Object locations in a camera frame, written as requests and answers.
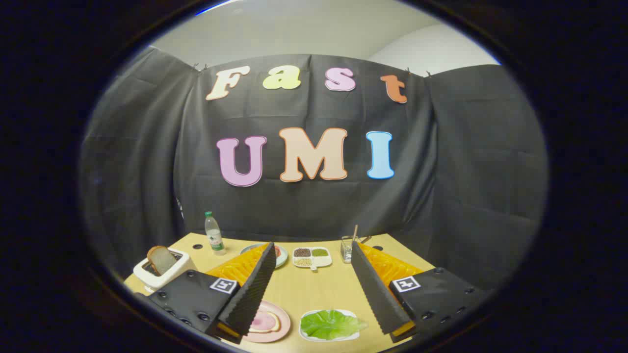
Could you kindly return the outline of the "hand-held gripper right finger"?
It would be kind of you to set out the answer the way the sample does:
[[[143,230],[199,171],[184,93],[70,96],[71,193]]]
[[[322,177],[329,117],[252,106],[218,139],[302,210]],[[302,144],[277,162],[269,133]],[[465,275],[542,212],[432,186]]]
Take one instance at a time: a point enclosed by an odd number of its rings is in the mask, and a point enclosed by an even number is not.
[[[382,333],[394,343],[447,331],[490,295],[445,268],[420,270],[357,241],[351,264]]]

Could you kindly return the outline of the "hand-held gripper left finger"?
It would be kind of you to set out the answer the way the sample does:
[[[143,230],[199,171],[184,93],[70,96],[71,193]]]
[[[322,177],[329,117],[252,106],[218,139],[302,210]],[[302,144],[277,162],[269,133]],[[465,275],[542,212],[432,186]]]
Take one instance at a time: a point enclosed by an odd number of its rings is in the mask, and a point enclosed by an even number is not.
[[[203,273],[186,270],[159,290],[135,298],[217,339],[239,344],[248,335],[276,266],[274,243],[265,243]]]

